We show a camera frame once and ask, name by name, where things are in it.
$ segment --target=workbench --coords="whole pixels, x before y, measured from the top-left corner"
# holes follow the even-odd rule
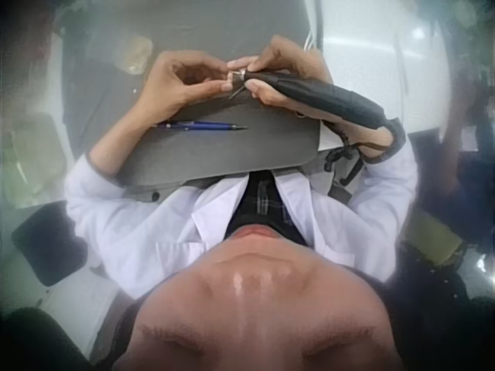
[[[68,13],[63,27],[63,122],[76,158],[125,114],[143,87],[146,72],[132,76],[111,63],[113,48],[129,35],[152,41],[151,65],[163,50],[205,50],[226,61],[256,55],[274,34],[303,45],[310,30],[299,0],[88,5]],[[174,118],[229,122],[248,130],[171,134],[151,129],[118,175],[123,185],[157,186],[297,166],[318,151],[318,122],[264,107],[249,94],[203,102]]]

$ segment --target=eyebrow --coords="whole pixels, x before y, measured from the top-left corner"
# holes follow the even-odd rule
[[[354,331],[337,333],[334,336],[317,337],[309,342],[310,345],[302,352],[302,356],[312,357],[332,347],[350,345],[358,340],[370,338],[372,332],[372,328],[363,327]]]

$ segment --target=blue pen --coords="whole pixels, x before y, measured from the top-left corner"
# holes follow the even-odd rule
[[[166,123],[160,124],[159,128],[174,131],[229,131],[247,129],[244,126],[235,124],[207,121],[167,121]]]

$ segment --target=white lab coat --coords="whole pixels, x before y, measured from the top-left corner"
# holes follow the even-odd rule
[[[307,244],[318,254],[382,281],[395,268],[395,242],[415,195],[411,145],[366,165],[349,206],[318,193],[297,170],[273,171],[277,189]],[[79,159],[66,180],[67,212],[108,275],[138,298],[224,239],[249,175],[208,189],[178,188],[163,203],[123,198],[124,189]]]

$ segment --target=white floor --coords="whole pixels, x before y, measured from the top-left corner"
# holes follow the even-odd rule
[[[38,307],[51,315],[89,358],[98,330],[118,292],[117,285],[93,274],[86,266],[47,288],[18,250],[2,261],[1,269],[2,315],[19,308]]]

